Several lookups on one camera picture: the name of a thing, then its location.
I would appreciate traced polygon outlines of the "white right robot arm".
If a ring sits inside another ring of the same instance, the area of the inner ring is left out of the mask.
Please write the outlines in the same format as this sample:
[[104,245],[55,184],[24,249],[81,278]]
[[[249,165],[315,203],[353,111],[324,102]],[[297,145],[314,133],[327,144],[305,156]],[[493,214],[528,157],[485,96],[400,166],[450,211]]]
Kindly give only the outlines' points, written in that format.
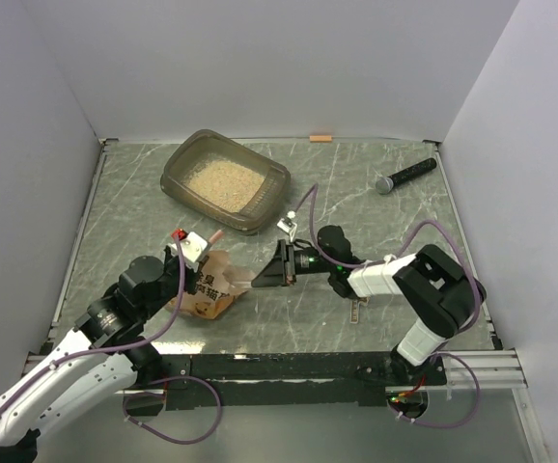
[[326,274],[334,292],[352,301],[381,295],[405,298],[416,321],[391,351],[390,366],[395,379],[407,385],[424,374],[434,353],[469,324],[487,299],[481,283],[436,245],[373,263],[353,253],[339,226],[321,228],[315,243],[279,240],[251,286],[291,286],[299,275],[311,274]]

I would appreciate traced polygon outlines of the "pink cat litter bag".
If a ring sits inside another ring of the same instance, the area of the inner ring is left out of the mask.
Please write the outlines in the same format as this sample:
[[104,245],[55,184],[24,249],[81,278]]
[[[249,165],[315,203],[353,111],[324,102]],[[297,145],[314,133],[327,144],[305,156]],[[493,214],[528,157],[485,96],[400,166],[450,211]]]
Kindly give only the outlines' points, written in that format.
[[255,274],[231,263],[227,251],[213,251],[211,248],[221,239],[223,231],[216,231],[206,240],[211,244],[204,261],[199,265],[200,280],[195,295],[183,292],[181,304],[178,296],[173,297],[164,306],[169,312],[180,309],[181,313],[213,320],[223,314],[241,294],[248,291],[248,284]]

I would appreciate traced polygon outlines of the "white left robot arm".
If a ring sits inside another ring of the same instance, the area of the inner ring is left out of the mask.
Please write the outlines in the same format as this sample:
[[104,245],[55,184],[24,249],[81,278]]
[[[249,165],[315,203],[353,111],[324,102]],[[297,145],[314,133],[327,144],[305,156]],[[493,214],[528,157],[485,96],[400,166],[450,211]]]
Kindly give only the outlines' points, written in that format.
[[134,259],[51,353],[0,394],[0,462],[32,462],[40,438],[121,389],[148,388],[161,356],[142,336],[171,300],[194,293],[209,250],[186,238]]

